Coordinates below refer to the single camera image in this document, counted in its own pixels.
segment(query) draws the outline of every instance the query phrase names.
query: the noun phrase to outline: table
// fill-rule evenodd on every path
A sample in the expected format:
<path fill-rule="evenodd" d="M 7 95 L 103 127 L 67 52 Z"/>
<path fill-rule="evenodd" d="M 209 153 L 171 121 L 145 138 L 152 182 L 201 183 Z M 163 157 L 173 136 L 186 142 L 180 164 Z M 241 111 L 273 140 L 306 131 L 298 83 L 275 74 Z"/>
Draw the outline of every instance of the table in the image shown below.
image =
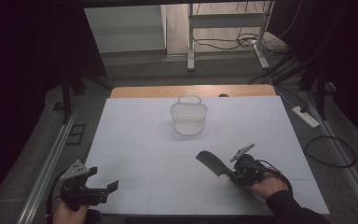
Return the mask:
<path fill-rule="evenodd" d="M 199 94 L 209 109 L 205 130 L 191 137 L 176 133 L 169 122 L 171 104 L 188 91 Z M 222 93 L 235 97 L 216 97 Z M 195 159 L 201 150 L 210 150 L 232 167 L 227 158 L 251 143 L 255 143 L 251 155 L 276 164 L 291 180 L 300 204 L 328 213 L 282 101 L 272 87 L 128 87 L 114 89 L 111 96 L 86 162 L 88 167 L 99 168 L 98 174 L 89 179 L 89 188 L 119 180 L 118 190 L 108 202 L 97 206 L 102 213 L 270 215 L 264 201 L 226 176 L 216 177 Z"/>

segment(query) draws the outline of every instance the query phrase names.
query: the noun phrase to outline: wall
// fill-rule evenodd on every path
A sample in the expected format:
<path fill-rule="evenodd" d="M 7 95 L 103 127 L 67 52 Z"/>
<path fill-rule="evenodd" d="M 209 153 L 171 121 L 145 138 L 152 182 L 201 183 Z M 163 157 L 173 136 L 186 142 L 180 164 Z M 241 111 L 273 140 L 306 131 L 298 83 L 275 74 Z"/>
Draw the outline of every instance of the wall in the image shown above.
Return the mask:
<path fill-rule="evenodd" d="M 165 7 L 85 9 L 100 53 L 166 49 Z"/>

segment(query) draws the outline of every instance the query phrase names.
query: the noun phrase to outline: gray carpet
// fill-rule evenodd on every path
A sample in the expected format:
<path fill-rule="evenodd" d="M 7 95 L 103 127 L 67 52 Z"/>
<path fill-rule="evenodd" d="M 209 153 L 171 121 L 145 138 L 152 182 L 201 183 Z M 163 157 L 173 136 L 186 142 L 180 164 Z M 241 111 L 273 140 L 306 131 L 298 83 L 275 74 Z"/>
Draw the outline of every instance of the gray carpet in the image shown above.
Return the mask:
<path fill-rule="evenodd" d="M 275 64 L 281 57 L 269 57 L 268 61 Z M 196 71 L 186 71 L 186 58 L 177 56 L 166 58 L 159 55 L 103 55 L 103 61 L 108 73 L 104 81 L 113 86 L 160 86 L 160 85 L 199 85 L 199 84 L 246 84 L 249 78 L 263 72 L 253 53 L 232 55 L 206 55 L 196 57 Z M 283 83 L 283 86 L 296 90 L 299 76 Z M 93 136 L 100 120 L 103 105 L 110 91 L 95 83 L 83 79 L 87 87 L 84 95 L 78 96 L 81 105 L 74 125 L 86 125 L 81 143 L 77 146 L 65 146 L 52 177 L 59 171 L 71 165 L 75 160 L 82 160 L 92 143 Z M 297 101 L 290 94 L 286 96 L 291 101 Z M 34 182 L 39 174 L 46 156 L 54 144 L 61 128 L 62 112 L 52 111 L 56 102 L 61 102 L 61 87 L 51 90 L 46 96 L 46 106 L 36 125 L 32 136 L 23 149 L 19 159 L 11 169 L 5 182 L 0 187 L 0 223 L 15 223 L 21 209 L 28 198 Z M 293 112 L 290 105 L 285 103 L 287 113 L 295 128 L 301 146 L 315 136 L 320 130 L 310 129 Z M 326 116 L 337 136 L 345 139 L 356 149 L 358 155 L 358 131 L 339 111 L 332 97 L 326 97 Z M 75 143 L 79 136 L 70 136 L 67 143 Z M 334 161 L 325 141 L 312 145 L 312 153 L 325 160 Z M 309 160 L 310 168 L 315 175 L 324 200 L 330 210 L 327 218 L 332 223 L 358 223 L 358 199 L 353 192 L 346 176 L 338 168 L 330 168 Z M 47 192 L 35 214 L 33 223 L 46 223 L 45 203 Z M 103 217 L 103 223 L 124 223 L 124 217 Z"/>

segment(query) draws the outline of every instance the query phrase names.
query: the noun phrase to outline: white paper sheet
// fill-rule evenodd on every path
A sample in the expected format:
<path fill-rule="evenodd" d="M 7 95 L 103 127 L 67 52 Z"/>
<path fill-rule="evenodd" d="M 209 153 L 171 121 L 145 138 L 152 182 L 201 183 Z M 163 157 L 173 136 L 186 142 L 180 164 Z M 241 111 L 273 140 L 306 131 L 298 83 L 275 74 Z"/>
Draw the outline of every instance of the white paper sheet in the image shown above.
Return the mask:
<path fill-rule="evenodd" d="M 295 198 L 327 214 L 322 195 L 278 96 L 203 98 L 205 128 L 182 136 L 172 127 L 173 98 L 108 99 L 86 165 L 97 166 L 89 188 L 119 180 L 118 191 L 96 209 L 121 215 L 265 215 L 265 203 L 217 177 L 196 160 L 211 151 L 228 167 L 237 149 L 282 170 Z"/>

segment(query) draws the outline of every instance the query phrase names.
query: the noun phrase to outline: power strip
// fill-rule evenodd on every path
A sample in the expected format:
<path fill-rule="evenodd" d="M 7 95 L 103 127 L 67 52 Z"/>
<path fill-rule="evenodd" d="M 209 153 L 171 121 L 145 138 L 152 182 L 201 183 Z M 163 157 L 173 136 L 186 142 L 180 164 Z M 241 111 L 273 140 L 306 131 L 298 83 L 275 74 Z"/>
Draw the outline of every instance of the power strip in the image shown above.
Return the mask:
<path fill-rule="evenodd" d="M 316 119 L 311 117 L 307 112 L 302 113 L 300 110 L 301 110 L 301 107 L 299 107 L 299 106 L 296 106 L 295 108 L 292 109 L 292 111 L 295 112 L 295 114 L 297 114 L 312 129 L 319 126 L 319 122 L 316 121 Z"/>

